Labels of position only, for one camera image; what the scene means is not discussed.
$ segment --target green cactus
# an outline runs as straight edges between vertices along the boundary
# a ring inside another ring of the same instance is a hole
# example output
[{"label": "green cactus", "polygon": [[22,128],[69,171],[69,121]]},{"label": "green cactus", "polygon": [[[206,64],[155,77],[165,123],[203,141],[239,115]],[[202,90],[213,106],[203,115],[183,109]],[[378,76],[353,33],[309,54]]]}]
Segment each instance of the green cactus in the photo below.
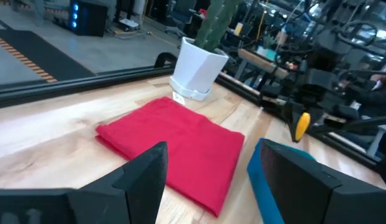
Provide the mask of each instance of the green cactus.
[{"label": "green cactus", "polygon": [[208,52],[214,52],[226,32],[239,2],[240,0],[212,0],[194,45]]},{"label": "green cactus", "polygon": [[270,48],[276,42],[277,41],[274,39],[274,37],[272,37],[270,34],[267,34],[265,37],[263,37],[263,48]]}]

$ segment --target white pot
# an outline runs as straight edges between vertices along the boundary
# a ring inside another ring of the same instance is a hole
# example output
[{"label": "white pot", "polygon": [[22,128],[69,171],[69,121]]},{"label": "white pot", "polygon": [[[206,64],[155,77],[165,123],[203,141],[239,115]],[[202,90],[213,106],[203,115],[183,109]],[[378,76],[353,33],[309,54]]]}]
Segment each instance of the white pot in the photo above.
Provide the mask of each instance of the white pot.
[{"label": "white pot", "polygon": [[180,95],[203,101],[229,56],[216,49],[216,54],[195,45],[193,39],[183,37],[175,71],[169,84]]},{"label": "white pot", "polygon": [[256,53],[257,54],[260,54],[260,55],[264,55],[266,56],[266,53],[267,53],[267,49],[264,49],[262,46],[259,46],[256,50]]}]

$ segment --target white label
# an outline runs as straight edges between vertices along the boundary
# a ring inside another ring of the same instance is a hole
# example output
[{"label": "white label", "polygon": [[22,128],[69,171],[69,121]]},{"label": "white label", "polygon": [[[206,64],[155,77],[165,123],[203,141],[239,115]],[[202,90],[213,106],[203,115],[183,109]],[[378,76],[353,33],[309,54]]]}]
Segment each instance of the white label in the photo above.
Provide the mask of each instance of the white label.
[{"label": "white label", "polygon": [[178,93],[175,93],[175,92],[173,92],[173,100],[175,100],[176,102],[178,102],[181,105],[185,104],[185,99],[181,95],[179,95]]}]

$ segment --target cable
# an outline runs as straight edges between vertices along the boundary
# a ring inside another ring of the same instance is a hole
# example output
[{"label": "cable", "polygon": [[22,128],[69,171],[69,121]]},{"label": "cable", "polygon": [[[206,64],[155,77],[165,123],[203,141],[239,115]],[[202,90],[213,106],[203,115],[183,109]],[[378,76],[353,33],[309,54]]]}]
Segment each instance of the cable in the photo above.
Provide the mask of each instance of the cable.
[{"label": "cable", "polygon": [[265,11],[263,10],[262,18],[260,19],[260,24],[257,28],[256,40],[259,40],[260,28],[262,27],[264,17],[265,17]]},{"label": "cable", "polygon": [[364,26],[364,25],[367,25],[369,27],[372,28],[372,30],[375,31],[375,34],[372,36],[371,39],[369,39],[368,42],[364,43],[365,46],[368,46],[372,43],[374,43],[374,41],[376,40],[377,38],[377,34],[378,34],[378,27],[375,26],[374,24],[370,23],[370,22],[366,22],[366,21],[352,21],[352,22],[348,22],[346,23],[343,27],[342,27],[342,34],[345,34],[346,35],[346,32],[347,32],[347,29],[350,27],[350,26],[358,26],[358,25],[361,25]]},{"label": "cable", "polygon": [[[351,26],[351,25],[357,25],[357,24],[361,24],[362,26],[363,25],[368,25],[368,26],[371,26],[375,29],[375,35],[367,42],[365,43],[365,45],[360,45],[360,44],[357,44],[357,43],[354,43],[352,40],[349,40],[348,38],[346,38],[344,36],[344,30],[346,30],[347,27]],[[381,57],[386,57],[386,54],[383,54],[383,53],[380,53],[380,52],[377,52],[375,50],[372,50],[368,47],[366,47],[367,45],[370,45],[373,43],[373,41],[375,41],[376,39],[376,35],[378,33],[378,28],[376,26],[374,26],[373,24],[371,24],[370,22],[365,22],[365,21],[353,21],[353,22],[350,22],[349,24],[346,24],[342,30],[337,30],[337,33],[338,33],[338,39],[345,42],[346,44],[349,44],[351,46],[353,46],[354,48],[357,48],[357,49],[360,49],[360,50],[364,50],[368,53],[371,53],[371,54],[374,54],[374,55],[379,55]]]}]

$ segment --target yellow and black tape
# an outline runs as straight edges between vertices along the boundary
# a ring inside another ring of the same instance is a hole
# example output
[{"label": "yellow and black tape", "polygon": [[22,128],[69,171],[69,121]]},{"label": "yellow and black tape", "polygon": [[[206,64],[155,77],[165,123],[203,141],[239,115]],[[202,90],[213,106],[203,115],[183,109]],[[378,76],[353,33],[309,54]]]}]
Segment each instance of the yellow and black tape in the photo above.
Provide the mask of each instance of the yellow and black tape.
[{"label": "yellow and black tape", "polygon": [[26,56],[24,56],[22,53],[20,53],[18,50],[16,50],[14,47],[10,46],[5,40],[0,38],[0,46],[8,51],[13,57],[20,60],[25,66],[29,67],[31,70],[33,70],[37,75],[39,75],[41,78],[46,80],[46,82],[57,82],[57,79],[55,79],[53,76],[49,75],[49,73],[45,72],[42,68],[40,68],[38,65],[36,65],[34,62],[29,60]]},{"label": "yellow and black tape", "polygon": [[[10,2],[8,0],[0,0],[0,6],[10,6]],[[17,7],[19,7],[19,9],[31,9],[31,7],[28,4],[24,4],[24,3],[19,3]],[[67,10],[49,9],[49,8],[45,8],[45,12],[52,13],[52,14],[68,13]]]}]

